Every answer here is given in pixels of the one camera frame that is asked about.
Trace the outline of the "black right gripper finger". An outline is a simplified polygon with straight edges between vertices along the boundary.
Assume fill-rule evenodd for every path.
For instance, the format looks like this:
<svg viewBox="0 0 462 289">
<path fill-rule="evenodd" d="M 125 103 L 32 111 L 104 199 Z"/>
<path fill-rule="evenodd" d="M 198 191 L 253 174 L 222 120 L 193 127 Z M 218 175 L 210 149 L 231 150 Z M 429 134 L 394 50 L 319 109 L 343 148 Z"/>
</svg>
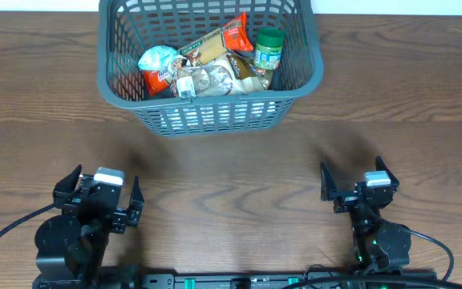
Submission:
<svg viewBox="0 0 462 289">
<path fill-rule="evenodd" d="M 338 196 L 338 188 L 330 172 L 327 164 L 322 161 L 320 163 L 321 171 L 321 200 L 333 201 Z"/>
<path fill-rule="evenodd" d="M 398 185 L 399 180 L 391 172 L 391 170 L 386 166 L 381 156 L 375 158 L 375 167 L 377 171 L 385 171 L 391 180 L 391 185 Z"/>
</svg>

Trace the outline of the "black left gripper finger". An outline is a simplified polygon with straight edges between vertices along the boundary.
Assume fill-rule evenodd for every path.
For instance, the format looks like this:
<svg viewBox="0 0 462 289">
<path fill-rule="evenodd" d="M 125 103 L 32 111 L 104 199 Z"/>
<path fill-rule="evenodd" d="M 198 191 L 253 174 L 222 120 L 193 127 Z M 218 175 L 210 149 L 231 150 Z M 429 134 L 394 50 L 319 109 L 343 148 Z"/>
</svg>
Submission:
<svg viewBox="0 0 462 289">
<path fill-rule="evenodd" d="M 55 201 L 67 201 L 74 195 L 81 171 L 82 165 L 77 165 L 71 173 L 55 185 L 52 193 Z"/>
<path fill-rule="evenodd" d="M 128 206 L 128 225 L 138 226 L 144 208 L 144 196 L 140 189 L 139 178 L 135 177 Z"/>
</svg>

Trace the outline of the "gold foil herb snack bag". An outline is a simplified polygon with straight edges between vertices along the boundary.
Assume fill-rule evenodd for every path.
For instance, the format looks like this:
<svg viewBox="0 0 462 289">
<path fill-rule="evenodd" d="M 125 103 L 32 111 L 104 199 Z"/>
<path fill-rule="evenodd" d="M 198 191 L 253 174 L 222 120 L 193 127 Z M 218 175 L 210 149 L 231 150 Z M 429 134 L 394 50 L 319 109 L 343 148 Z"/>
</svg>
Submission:
<svg viewBox="0 0 462 289">
<path fill-rule="evenodd" d="M 241 57 L 245 64 L 246 76 L 242 80 L 247 92 L 262 92 L 270 88 L 274 72 L 254 65 L 250 58 Z"/>
</svg>

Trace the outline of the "dried mushroom clear bag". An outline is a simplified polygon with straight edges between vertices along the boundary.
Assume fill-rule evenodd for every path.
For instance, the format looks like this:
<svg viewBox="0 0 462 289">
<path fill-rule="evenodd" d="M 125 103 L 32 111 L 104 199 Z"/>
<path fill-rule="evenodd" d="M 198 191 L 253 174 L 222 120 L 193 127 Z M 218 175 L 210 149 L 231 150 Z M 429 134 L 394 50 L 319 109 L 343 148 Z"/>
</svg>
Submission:
<svg viewBox="0 0 462 289">
<path fill-rule="evenodd" d="M 205 65 L 180 68 L 170 85 L 172 94 L 181 99 L 190 99 L 252 93 L 247 92 L 242 83 L 246 68 L 241 57 L 226 52 Z"/>
</svg>

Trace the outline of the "mint green snack packet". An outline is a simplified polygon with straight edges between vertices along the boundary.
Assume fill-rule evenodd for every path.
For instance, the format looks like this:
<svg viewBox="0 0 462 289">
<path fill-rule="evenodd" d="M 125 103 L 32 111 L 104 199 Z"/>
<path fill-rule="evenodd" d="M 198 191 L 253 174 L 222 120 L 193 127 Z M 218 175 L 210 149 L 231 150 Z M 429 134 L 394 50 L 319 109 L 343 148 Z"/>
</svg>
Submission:
<svg viewBox="0 0 462 289">
<path fill-rule="evenodd" d="M 179 52 L 173 47 L 158 45 L 147 49 L 138 61 L 138 68 L 142 71 L 164 70 Z"/>
</svg>

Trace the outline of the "green lid jar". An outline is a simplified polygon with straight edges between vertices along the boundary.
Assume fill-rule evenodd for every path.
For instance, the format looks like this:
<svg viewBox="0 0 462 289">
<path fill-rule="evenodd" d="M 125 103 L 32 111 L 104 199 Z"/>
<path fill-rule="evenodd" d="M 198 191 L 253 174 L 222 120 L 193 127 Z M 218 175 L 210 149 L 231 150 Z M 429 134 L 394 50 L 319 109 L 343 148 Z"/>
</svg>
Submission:
<svg viewBox="0 0 462 289">
<path fill-rule="evenodd" d="M 254 65 L 264 70 L 278 68 L 285 41 L 285 32 L 273 27 L 261 28 L 256 37 Z"/>
</svg>

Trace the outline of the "red and gold pasta packet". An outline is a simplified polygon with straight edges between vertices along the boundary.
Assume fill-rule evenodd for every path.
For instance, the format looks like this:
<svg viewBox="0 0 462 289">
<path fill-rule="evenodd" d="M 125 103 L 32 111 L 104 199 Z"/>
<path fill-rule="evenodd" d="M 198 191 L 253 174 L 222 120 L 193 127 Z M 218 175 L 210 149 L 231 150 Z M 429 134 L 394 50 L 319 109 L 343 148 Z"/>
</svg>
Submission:
<svg viewBox="0 0 462 289">
<path fill-rule="evenodd" d="M 150 96 L 169 88 L 174 74 L 183 66 L 207 64 L 227 51 L 251 52 L 253 45 L 246 33 L 247 15 L 239 16 L 214 31 L 176 49 L 179 55 L 161 71 L 142 71 Z"/>
</svg>

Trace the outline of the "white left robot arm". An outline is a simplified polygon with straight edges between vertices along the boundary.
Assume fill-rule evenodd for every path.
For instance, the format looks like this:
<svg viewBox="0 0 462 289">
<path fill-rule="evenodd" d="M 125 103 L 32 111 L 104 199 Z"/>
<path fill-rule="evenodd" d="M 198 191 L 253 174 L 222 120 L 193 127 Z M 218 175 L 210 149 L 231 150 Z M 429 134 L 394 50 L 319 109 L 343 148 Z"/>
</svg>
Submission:
<svg viewBox="0 0 462 289">
<path fill-rule="evenodd" d="M 140 181 L 132 182 L 129 204 L 118 203 L 125 173 L 99 167 L 94 174 L 78 165 L 53 189 L 61 214 L 46 220 L 34 236 L 40 275 L 33 288 L 141 288 L 136 267 L 104 267 L 111 234 L 137 227 L 144 208 Z"/>
</svg>

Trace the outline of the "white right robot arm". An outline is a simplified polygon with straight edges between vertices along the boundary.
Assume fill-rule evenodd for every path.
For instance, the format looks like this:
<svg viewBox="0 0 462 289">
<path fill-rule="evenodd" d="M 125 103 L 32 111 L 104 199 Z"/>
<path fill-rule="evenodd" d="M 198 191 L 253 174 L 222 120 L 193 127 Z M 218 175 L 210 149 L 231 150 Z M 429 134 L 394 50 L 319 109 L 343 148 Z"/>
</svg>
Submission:
<svg viewBox="0 0 462 289">
<path fill-rule="evenodd" d="M 364 173 L 364 180 L 352 190 L 340 189 L 325 162 L 320 163 L 321 199 L 334 203 L 336 214 L 349 214 L 353 230 L 356 272 L 361 275 L 382 271 L 400 271 L 410 262 L 411 235 L 398 225 L 390 225 L 380 210 L 390 205 L 399 180 L 381 157 L 375 158 L 375 170 Z"/>
</svg>

